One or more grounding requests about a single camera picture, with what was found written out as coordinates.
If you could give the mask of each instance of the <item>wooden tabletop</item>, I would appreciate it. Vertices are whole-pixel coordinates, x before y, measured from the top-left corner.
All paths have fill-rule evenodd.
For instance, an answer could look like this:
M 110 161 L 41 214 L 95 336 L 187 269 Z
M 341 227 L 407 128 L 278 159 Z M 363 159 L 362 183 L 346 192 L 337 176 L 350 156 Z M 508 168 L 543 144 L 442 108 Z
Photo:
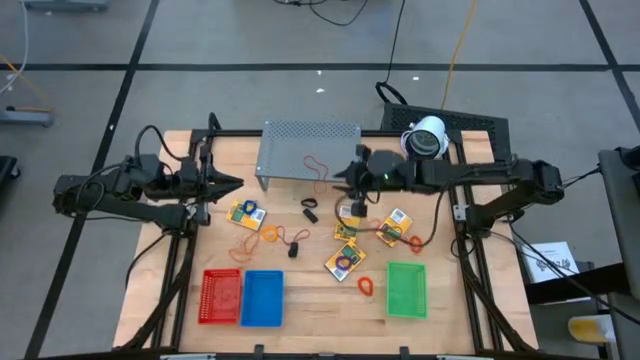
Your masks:
M 186 156 L 190 132 L 167 132 L 171 150 Z M 491 162 L 493 156 L 486 132 L 463 132 L 468 162 Z M 363 137 L 372 149 L 401 151 L 397 138 Z M 338 282 L 324 263 L 344 243 L 333 239 L 336 219 L 333 206 L 341 194 L 329 190 L 314 194 L 313 183 L 272 179 L 269 190 L 262 192 L 254 176 L 259 137 L 219 137 L 214 140 L 214 164 L 226 174 L 241 177 L 244 187 L 210 206 L 211 226 L 199 230 L 191 284 L 185 312 L 180 351 L 183 352 L 253 352 L 263 344 L 267 353 L 357 353 L 397 354 L 408 346 L 412 354 L 474 352 L 469 317 L 463 291 L 460 265 L 451 254 L 453 221 L 447 197 L 440 208 L 434 241 L 420 255 L 397 244 L 389 248 L 373 233 L 358 234 L 357 244 L 367 254 L 358 268 L 343 282 Z M 161 159 L 175 169 L 178 164 L 161 152 Z M 499 186 L 473 188 L 477 203 L 500 195 Z M 319 218 L 311 224 L 302 214 L 300 200 L 316 197 L 319 206 L 313 212 Z M 413 219 L 409 234 L 423 239 L 431 231 L 437 195 L 384 193 L 378 205 L 369 205 L 371 219 L 384 219 L 398 207 Z M 251 230 L 228 222 L 225 215 L 234 200 L 257 200 L 267 211 L 264 225 L 282 225 L 287 240 L 301 229 L 311 237 L 302 240 L 298 257 L 287 256 L 288 247 L 281 241 L 260 240 L 252 260 L 238 263 L 228 255 Z M 511 236 L 509 227 L 497 223 L 494 231 Z M 144 225 L 138 240 L 141 251 L 159 236 L 155 225 Z M 137 331 L 159 299 L 169 240 L 146 254 L 131 274 L 114 346 L 121 345 Z M 484 240 L 493 294 L 498 307 L 530 345 L 537 347 L 529 306 L 513 245 L 499 237 Z M 388 261 L 422 262 L 427 268 L 428 318 L 426 320 L 394 318 L 386 311 L 386 268 Z M 242 268 L 243 270 L 283 270 L 285 272 L 285 313 L 281 328 L 242 328 L 239 325 L 199 325 L 198 307 L 202 273 L 205 269 Z M 368 276 L 374 283 L 374 296 L 363 296 L 357 280 Z M 484 309 L 479 301 L 484 346 L 491 347 Z M 167 313 L 163 343 L 168 343 L 174 309 Z

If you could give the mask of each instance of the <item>gray floor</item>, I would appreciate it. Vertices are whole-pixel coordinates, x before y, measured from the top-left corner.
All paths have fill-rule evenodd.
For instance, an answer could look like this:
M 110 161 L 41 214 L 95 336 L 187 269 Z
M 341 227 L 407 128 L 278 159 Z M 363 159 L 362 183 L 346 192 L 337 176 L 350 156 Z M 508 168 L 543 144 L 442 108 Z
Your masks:
M 113 0 L 96 14 L 30 13 L 32 63 L 128 63 L 150 0 Z M 591 0 L 621 64 L 640 63 L 634 0 Z M 329 1 L 318 11 L 348 18 L 359 2 Z M 396 52 L 399 63 L 447 63 L 470 0 L 408 0 Z M 370 0 L 350 27 L 338 28 L 308 9 L 269 0 L 161 0 L 141 63 L 384 63 L 399 1 Z M 16 1 L 0 3 L 0 54 L 22 56 Z M 480 64 L 605 64 L 577 0 L 483 0 L 459 62 Z M 1 73 L 2 80 L 7 73 Z M 0 154 L 17 156 L 23 176 L 0 208 L 0 359 L 24 354 L 71 221 L 54 214 L 52 187 L 60 174 L 86 173 L 124 72 L 31 71 L 57 114 L 49 129 L 0 127 Z M 266 119 L 337 119 L 376 129 L 382 102 L 379 71 L 139 71 L 107 163 L 133 150 L 135 133 L 204 127 L 215 111 L 227 129 L 259 127 Z M 640 92 L 640 73 L 625 73 Z M 446 72 L 396 71 L 391 83 L 411 104 L 437 107 Z M 17 84 L 0 106 L 37 105 Z M 448 109 L 506 117 L 512 148 L 542 158 L 564 177 L 586 172 L 597 151 L 638 143 L 639 132 L 610 71 L 457 72 Z M 156 151 L 151 137 L 143 144 Z M 568 241 L 574 256 L 606 265 L 620 260 L 602 181 L 593 176 L 553 207 L 535 206 L 518 223 L 534 242 Z M 118 320 L 127 264 L 139 226 L 85 226 L 42 354 L 109 349 Z M 545 333 L 540 331 L 541 343 Z

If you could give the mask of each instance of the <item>white camera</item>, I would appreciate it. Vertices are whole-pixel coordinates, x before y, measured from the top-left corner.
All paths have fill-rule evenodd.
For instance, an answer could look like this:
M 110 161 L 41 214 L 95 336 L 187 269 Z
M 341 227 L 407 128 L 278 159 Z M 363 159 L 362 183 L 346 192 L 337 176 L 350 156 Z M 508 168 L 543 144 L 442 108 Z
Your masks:
M 444 122 L 436 116 L 427 116 L 400 136 L 400 146 L 407 155 L 434 159 L 442 156 L 449 146 Z

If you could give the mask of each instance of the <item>green basket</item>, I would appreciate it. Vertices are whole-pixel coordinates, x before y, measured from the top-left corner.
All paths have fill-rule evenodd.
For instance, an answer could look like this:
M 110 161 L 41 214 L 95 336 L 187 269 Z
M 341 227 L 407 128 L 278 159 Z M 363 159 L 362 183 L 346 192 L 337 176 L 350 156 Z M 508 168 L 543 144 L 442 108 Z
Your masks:
M 405 318 L 427 318 L 427 268 L 424 264 L 387 263 L 387 314 Z

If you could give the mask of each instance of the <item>blue basket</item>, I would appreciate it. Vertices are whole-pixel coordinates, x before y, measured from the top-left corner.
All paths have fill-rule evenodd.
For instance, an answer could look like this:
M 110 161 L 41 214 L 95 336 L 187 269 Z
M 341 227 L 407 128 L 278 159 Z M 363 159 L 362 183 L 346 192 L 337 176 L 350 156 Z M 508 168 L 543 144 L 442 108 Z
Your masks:
M 242 318 L 245 327 L 280 327 L 284 314 L 284 272 L 247 270 L 244 273 Z

